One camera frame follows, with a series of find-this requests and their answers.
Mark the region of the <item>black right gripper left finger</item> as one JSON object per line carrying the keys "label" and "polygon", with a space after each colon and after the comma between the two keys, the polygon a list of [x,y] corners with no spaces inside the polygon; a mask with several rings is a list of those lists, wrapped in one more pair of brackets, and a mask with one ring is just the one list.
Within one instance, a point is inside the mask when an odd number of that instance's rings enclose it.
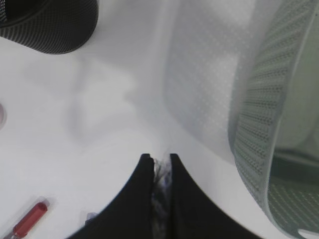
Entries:
{"label": "black right gripper left finger", "polygon": [[112,202],[71,239],[152,239],[151,197],[154,160],[142,154],[131,177]]}

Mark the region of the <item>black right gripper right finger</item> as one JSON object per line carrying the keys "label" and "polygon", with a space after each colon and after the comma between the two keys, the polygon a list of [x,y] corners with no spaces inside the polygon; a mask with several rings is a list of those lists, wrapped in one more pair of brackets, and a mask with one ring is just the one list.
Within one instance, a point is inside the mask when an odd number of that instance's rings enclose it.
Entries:
{"label": "black right gripper right finger", "polygon": [[180,157],[170,155],[170,239],[258,239],[224,213],[199,188]]}

